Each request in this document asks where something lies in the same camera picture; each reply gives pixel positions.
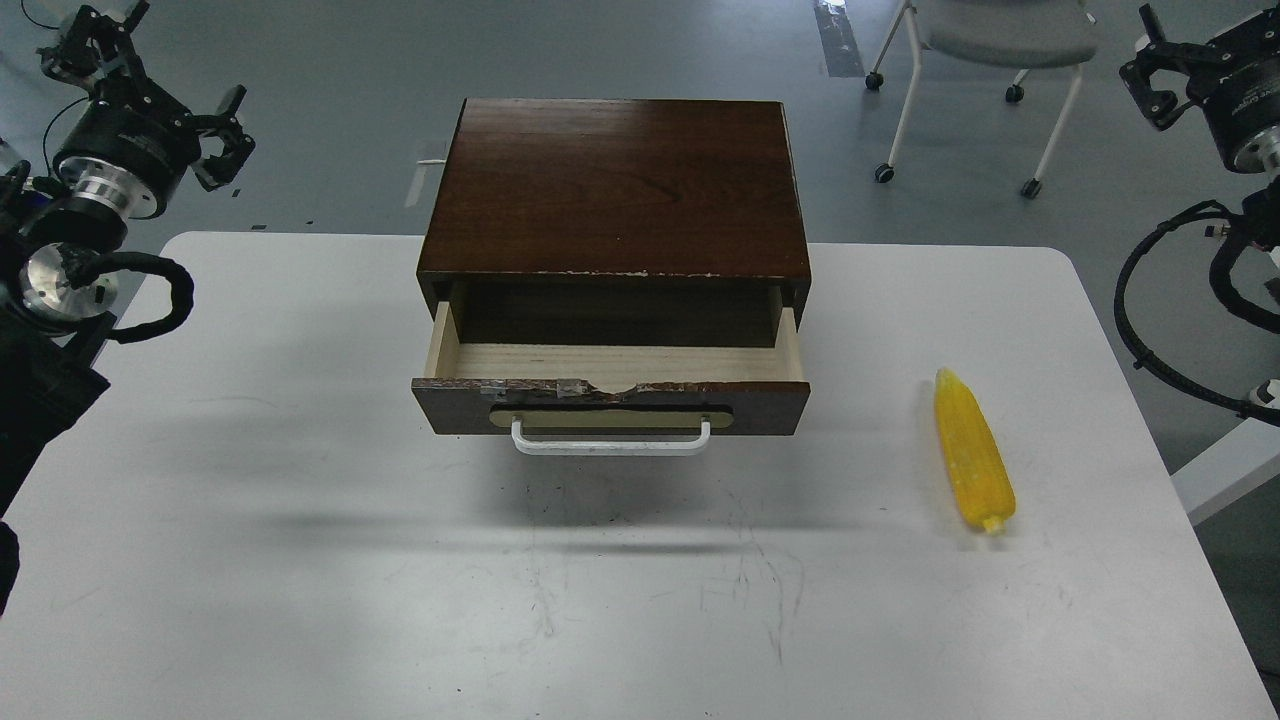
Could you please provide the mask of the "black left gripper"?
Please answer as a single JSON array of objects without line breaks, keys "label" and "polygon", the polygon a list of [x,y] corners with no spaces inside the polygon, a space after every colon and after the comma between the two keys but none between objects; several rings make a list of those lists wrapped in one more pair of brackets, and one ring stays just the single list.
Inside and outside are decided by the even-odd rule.
[{"label": "black left gripper", "polygon": [[[74,200],[97,202],[123,220],[164,214],[191,163],[204,190],[229,184],[256,149],[237,115],[243,85],[229,88],[215,113],[188,115],[191,133],[105,102],[151,99],[132,40],[148,9],[148,3],[134,3],[118,20],[82,5],[58,27],[55,44],[38,50],[46,77],[82,88],[95,101],[52,156],[52,172]],[[197,138],[216,138],[221,151],[198,159]]]}]

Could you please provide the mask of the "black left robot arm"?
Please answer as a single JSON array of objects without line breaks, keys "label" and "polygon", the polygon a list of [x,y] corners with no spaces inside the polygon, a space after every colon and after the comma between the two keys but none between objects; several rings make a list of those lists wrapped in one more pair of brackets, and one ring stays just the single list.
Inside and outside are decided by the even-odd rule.
[{"label": "black left robot arm", "polygon": [[37,176],[3,173],[1,503],[40,455],[108,391],[93,369],[108,342],[178,329],[195,281],[172,259],[125,250],[132,220],[160,217],[187,172],[214,191],[256,147],[237,115],[246,90],[196,114],[152,79],[132,35],[150,5],[122,18],[81,6],[41,47],[42,73],[82,88],[86,106]]}]

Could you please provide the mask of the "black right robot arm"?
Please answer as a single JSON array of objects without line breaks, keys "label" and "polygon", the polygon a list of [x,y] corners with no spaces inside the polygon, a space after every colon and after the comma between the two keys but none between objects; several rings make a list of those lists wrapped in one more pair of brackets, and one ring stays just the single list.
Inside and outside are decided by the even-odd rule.
[{"label": "black right robot arm", "polygon": [[1277,247],[1277,9],[1257,12],[1203,44],[1167,40],[1149,4],[1139,15],[1146,33],[1117,73],[1140,114],[1165,131],[1188,108],[1199,108],[1225,169],[1267,177],[1230,222],[1210,266],[1210,287],[1230,314],[1277,332],[1277,314],[1243,299],[1230,279],[1245,249]]}]

